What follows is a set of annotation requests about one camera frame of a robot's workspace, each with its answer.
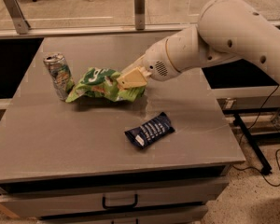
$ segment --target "aluminum can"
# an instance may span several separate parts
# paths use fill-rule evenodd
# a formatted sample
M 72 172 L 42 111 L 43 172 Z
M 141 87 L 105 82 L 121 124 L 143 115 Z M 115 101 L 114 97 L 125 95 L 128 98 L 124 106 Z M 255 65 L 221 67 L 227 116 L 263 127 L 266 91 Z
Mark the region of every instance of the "aluminum can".
M 69 92 L 75 86 L 65 57 L 61 53 L 49 54 L 44 58 L 44 64 L 53 79 L 57 95 L 62 101 L 65 101 Z

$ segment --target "crumpled snack bag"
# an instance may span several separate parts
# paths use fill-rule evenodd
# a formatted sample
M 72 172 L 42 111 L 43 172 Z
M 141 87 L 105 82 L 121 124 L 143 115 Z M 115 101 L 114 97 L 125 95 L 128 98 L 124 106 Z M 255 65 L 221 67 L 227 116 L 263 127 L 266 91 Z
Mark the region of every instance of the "crumpled snack bag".
M 75 101 L 81 96 L 106 98 L 110 101 L 131 101 L 141 97 L 144 87 L 123 89 L 117 82 L 120 72 L 112 69 L 89 68 L 84 77 L 69 93 L 66 102 Z

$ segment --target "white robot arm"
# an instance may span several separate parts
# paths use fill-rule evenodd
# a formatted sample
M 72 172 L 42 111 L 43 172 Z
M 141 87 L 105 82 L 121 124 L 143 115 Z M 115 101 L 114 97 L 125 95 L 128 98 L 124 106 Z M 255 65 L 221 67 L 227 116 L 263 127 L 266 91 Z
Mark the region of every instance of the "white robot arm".
M 195 67 L 245 59 L 280 85 L 280 30 L 242 0 L 211 0 L 197 25 L 152 45 L 122 71 L 123 88 L 164 81 Z

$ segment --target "table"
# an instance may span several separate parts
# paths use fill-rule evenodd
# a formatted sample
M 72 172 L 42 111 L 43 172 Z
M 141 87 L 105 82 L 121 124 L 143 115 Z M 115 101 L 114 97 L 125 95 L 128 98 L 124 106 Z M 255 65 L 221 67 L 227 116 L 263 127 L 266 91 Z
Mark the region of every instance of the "table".
M 45 223 L 74 223 L 85 215 L 95 224 L 114 217 L 176 223 L 181 219 L 164 215 L 184 218 L 186 212 L 185 222 L 205 214 L 205 203 L 227 186 L 231 165 L 245 156 L 201 69 L 165 82 L 150 80 L 134 103 L 82 98 L 67 104 L 55 94 L 42 62 L 49 53 L 63 53 L 78 82 L 88 67 L 120 71 L 171 34 L 44 39 L 0 122 L 3 205 Z M 175 132 L 144 150 L 134 147 L 124 131 L 160 112 Z M 102 208 L 102 197 L 107 207 L 119 208 Z M 92 206 L 95 200 L 100 207 Z

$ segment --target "cabinet drawer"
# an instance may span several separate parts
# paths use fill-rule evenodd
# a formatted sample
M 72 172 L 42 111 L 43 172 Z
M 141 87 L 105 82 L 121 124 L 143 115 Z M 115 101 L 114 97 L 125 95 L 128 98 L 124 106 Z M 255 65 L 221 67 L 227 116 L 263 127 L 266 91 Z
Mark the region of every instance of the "cabinet drawer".
M 175 224 L 200 220 L 207 213 L 205 205 L 162 208 L 84 217 L 41 220 L 37 224 Z
M 129 184 L 57 193 L 4 195 L 0 203 L 19 217 L 47 217 L 214 200 L 228 185 L 226 177 Z

